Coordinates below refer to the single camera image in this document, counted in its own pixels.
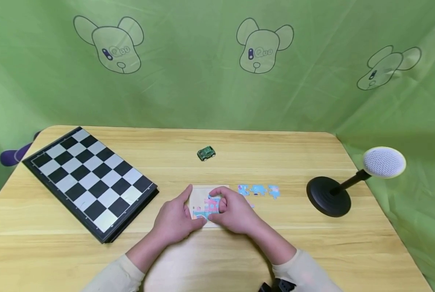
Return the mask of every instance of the green backdrop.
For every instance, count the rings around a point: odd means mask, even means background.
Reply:
[[[55,124],[397,148],[368,185],[435,290],[435,0],[0,0],[0,154]]]

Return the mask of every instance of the chessboard frame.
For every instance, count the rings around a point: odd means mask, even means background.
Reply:
[[[138,200],[131,204],[131,206],[123,213],[115,223],[109,227],[106,232],[101,232],[99,228],[88,218],[85,214],[74,205],[74,203],[55,186],[39,169],[32,163],[33,159],[43,155],[46,151],[70,138],[76,132],[83,130],[83,127],[76,127],[72,131],[66,133],[61,138],[58,138],[46,147],[41,148],[32,155],[28,156],[22,162],[23,164],[32,172],[36,178],[42,182],[42,184],[51,191],[52,194],[68,209],[72,215],[78,219],[78,221],[84,225],[84,227],[90,231],[90,233],[100,242],[100,243],[112,243],[116,238],[122,233],[123,230],[137,217],[137,215],[151,202],[151,200],[159,193],[158,186],[152,184],[147,188],[143,194],[138,198]]]

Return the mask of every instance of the sleeve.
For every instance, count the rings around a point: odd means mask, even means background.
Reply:
[[[322,267],[304,250],[297,249],[285,264],[273,265],[276,278],[296,285],[296,292],[342,292]]]
[[[137,292],[143,277],[144,273],[123,254],[97,274],[82,292]]]

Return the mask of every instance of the black object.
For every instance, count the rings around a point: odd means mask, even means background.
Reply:
[[[258,292],[291,292],[294,291],[296,286],[294,283],[287,282],[286,280],[275,279],[272,287],[263,283]]]
[[[339,184],[332,178],[318,176],[306,185],[306,194],[318,211],[330,217],[341,217],[350,211],[352,203],[346,189],[370,178],[365,170],[359,170],[353,177]]]
[[[100,243],[112,243],[159,193],[156,184],[82,127],[23,164]]]

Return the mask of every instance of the bear ear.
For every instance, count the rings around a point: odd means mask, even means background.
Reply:
[[[398,70],[410,70],[420,61],[421,50],[418,47],[413,47],[402,53],[404,57],[402,63],[397,68]]]
[[[279,51],[287,49],[294,40],[294,29],[290,25],[284,25],[276,30],[279,36]]]
[[[238,27],[237,42],[245,46],[249,35],[257,30],[259,30],[259,27],[253,18],[245,19]]]
[[[127,34],[129,34],[134,46],[138,46],[143,42],[143,29],[141,28],[140,24],[136,22],[133,18],[124,17],[120,19],[118,28],[121,28],[122,30],[126,31]]]
[[[81,15],[75,16],[73,19],[73,25],[76,33],[80,38],[83,39],[83,41],[94,45],[94,41],[92,40],[92,32],[97,28],[97,25]]]
[[[368,60],[368,67],[374,68],[376,64],[378,64],[383,58],[385,58],[388,55],[392,54],[392,50],[394,49],[393,46],[387,46],[383,49],[380,49],[378,52],[376,52],[373,56],[370,57]]]

